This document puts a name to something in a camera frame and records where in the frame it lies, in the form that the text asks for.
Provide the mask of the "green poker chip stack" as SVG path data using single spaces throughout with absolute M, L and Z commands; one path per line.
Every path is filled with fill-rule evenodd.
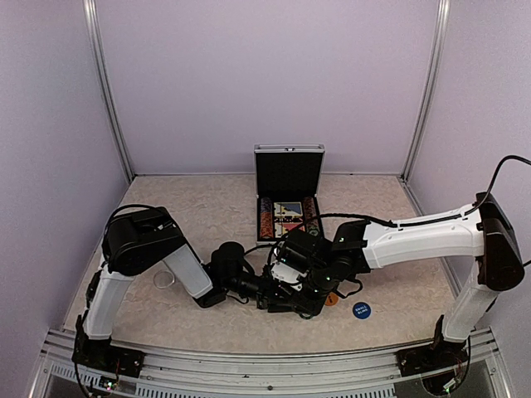
M 312 236 L 319 236 L 320 235 L 320 229 L 317 226 L 310 226 L 308 228 L 308 233 Z

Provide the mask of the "aluminium poker set case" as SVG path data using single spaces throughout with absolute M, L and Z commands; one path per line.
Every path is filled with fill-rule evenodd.
M 273 221 L 305 220 L 303 200 L 313 197 L 317 215 L 317 191 L 324 162 L 325 148 L 319 144 L 257 144 L 254 146 L 256 176 L 256 242 L 272 244 L 279 238 L 260 240 L 260 201 L 269 197 L 273 203 Z M 300 202 L 302 217 L 279 218 L 274 215 L 275 202 Z

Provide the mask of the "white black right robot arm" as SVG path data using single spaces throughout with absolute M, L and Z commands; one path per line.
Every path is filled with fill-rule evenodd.
M 525 275 L 518 242 L 490 190 L 458 209 L 409 220 L 383 221 L 344 215 L 333 240 L 299 228 L 289 231 L 271 254 L 274 279 L 297 286 L 307 296 L 327 297 L 346 279 L 410 260 L 469 256 L 470 275 L 451 308 L 436 323 L 425 362 L 443 367 L 462 353 L 472 328 L 497 296 L 518 286 Z

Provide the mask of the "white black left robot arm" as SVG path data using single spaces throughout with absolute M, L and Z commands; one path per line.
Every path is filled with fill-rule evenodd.
M 112 346 L 114 319 L 135 277 L 164 263 L 200 308 L 210 308 L 232 291 L 254 299 L 270 312 L 289 310 L 280 283 L 255 274 L 237 242 L 222 244 L 204 265 L 177 222 L 163 206 L 126 205 L 105 224 L 102 263 L 85 294 L 85 311 L 76 320 L 72 360 L 100 369 L 139 364 L 140 351 Z

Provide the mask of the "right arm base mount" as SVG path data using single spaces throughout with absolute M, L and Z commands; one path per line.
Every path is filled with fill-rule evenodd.
M 402 377 L 434 371 L 437 366 L 429 345 L 399 350 L 396 358 Z

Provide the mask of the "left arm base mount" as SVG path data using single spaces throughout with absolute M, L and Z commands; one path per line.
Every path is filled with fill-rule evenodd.
M 139 350 L 116 347 L 104 341 L 88 341 L 76 346 L 72 355 L 75 364 L 118 376 L 139 378 L 145 354 Z

